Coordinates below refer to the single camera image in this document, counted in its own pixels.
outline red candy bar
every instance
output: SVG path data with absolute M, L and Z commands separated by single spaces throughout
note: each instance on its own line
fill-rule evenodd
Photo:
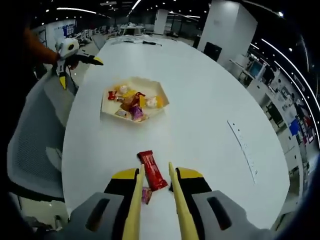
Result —
M 162 178 L 152 154 L 153 152 L 149 150 L 139 152 L 137 156 L 141 163 L 144 164 L 144 169 L 150 184 L 150 188 L 154 192 L 168 186 L 168 183 Z

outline orange sleeve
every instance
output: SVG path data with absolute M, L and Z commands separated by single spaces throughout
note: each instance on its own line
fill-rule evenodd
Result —
M 41 63 L 53 65 L 59 59 L 59 55 L 50 48 L 45 47 L 29 28 L 24 29 L 23 43 L 29 52 Z

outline paper tray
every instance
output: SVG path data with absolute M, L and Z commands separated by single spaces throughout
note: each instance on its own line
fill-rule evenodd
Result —
M 117 86 L 119 85 L 127 85 L 131 89 L 136 90 L 137 92 L 141 92 L 145 94 L 146 97 L 154 97 L 154 96 L 161 96 L 163 99 L 163 107 L 162 108 L 149 108 L 149 107 L 144 107 L 143 113 L 148 115 L 149 118 L 152 118 L 153 116 L 157 115 L 158 113 L 162 112 L 164 110 L 164 107 L 169 104 L 168 98 L 161 87 L 160 82 L 157 81 L 151 81 L 147 78 L 140 78 L 140 77 L 131 77 L 127 80 L 124 80 L 123 82 L 119 82 Z M 146 120 L 136 122 L 133 121 L 131 118 L 131 115 L 128 118 L 124 118 L 118 115 L 115 115 L 115 113 L 120 109 L 121 102 L 116 102 L 112 100 L 108 100 L 109 96 L 109 91 L 114 91 L 115 90 L 115 85 L 111 87 L 107 87 L 103 91 L 103 97 L 102 97 L 102 105 L 101 105 L 101 112 L 112 115 L 116 118 L 120 118 L 123 120 L 127 120 L 133 123 L 143 123 Z

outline oval conference table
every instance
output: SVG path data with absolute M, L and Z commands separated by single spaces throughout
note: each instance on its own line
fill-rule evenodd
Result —
M 107 41 L 97 55 L 104 66 L 90 66 L 67 122 L 62 183 L 70 214 L 113 174 L 139 168 L 137 153 L 153 151 L 163 178 L 168 162 L 202 173 L 242 208 L 258 228 L 270 228 L 289 189 L 285 156 L 263 110 L 218 63 L 189 45 L 150 38 L 160 45 Z M 101 113 L 103 90 L 130 77 L 161 83 L 170 104 L 143 124 Z M 244 152 L 227 121 L 236 123 L 255 169 L 254 182 Z M 141 206 L 140 239 L 180 239 L 174 195 L 168 187 Z

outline computer monitor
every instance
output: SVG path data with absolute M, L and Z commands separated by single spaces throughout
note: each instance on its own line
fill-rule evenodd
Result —
M 256 77 L 262 68 L 262 64 L 258 61 L 254 61 L 249 69 L 249 73 Z

